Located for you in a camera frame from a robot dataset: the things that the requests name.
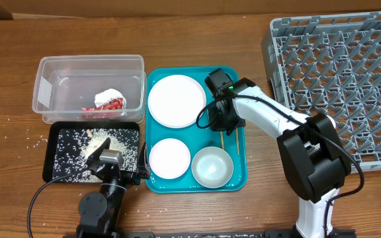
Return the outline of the small white plate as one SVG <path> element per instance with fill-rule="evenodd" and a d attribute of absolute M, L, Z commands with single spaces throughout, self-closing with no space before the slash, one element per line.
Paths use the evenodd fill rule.
<path fill-rule="evenodd" d="M 177 179 L 191 163 L 191 153 L 180 140 L 167 138 L 157 142 L 149 154 L 152 172 L 162 179 Z"/>

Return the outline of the white napkin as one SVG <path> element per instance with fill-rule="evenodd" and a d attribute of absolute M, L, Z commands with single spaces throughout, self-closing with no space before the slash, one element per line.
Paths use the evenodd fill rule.
<path fill-rule="evenodd" d="M 126 99 L 121 92 L 116 89 L 107 89 L 101 93 L 95 95 L 94 103 L 95 106 L 102 106 L 113 99 L 122 99 L 123 105 L 126 106 Z"/>

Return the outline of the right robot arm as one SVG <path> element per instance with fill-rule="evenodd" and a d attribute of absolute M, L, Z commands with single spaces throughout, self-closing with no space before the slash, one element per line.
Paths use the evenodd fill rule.
<path fill-rule="evenodd" d="M 308 116 L 268 97 L 247 78 L 232 81 L 221 68 L 204 80 L 214 97 L 204 111 L 208 128 L 230 135 L 245 121 L 277 141 L 286 180 L 299 197 L 299 216 L 290 229 L 270 229 L 263 237 L 355 237 L 331 224 L 333 197 L 351 173 L 336 123 L 322 113 Z"/>

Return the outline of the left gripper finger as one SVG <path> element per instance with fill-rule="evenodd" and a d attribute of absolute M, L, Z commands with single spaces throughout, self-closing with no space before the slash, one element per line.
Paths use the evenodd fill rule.
<path fill-rule="evenodd" d="M 148 160 L 148 146 L 147 143 L 144 142 L 142 149 L 140 151 L 138 160 L 137 160 L 137 173 L 141 179 L 149 179 L 151 175 L 149 160 Z"/>
<path fill-rule="evenodd" d="M 97 167 L 101 164 L 101 159 L 100 156 L 103 154 L 104 150 L 108 150 L 110 147 L 110 138 L 106 138 L 104 142 L 96 148 L 90 156 L 88 156 L 86 165 L 88 166 L 89 169 L 93 167 Z"/>

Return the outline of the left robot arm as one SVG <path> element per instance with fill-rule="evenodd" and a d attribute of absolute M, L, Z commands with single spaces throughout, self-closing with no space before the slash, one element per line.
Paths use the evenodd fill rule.
<path fill-rule="evenodd" d="M 140 185 L 150 178 L 148 148 L 146 145 L 137 159 L 136 170 L 121 169 L 124 159 L 121 152 L 110 150 L 110 139 L 100 145 L 87 159 L 92 175 L 102 180 L 98 192 L 86 194 L 79 202 L 80 215 L 76 237 L 135 237 L 118 228 L 118 216 L 128 185 Z"/>

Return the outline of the red snack wrapper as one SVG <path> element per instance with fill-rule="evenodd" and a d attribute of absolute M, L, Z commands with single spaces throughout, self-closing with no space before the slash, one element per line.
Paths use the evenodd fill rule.
<path fill-rule="evenodd" d="M 126 113 L 121 112 L 126 108 L 126 100 L 122 97 L 112 99 L 100 106 L 94 108 L 82 108 L 85 113 L 82 114 L 83 118 L 116 118 L 123 116 Z"/>

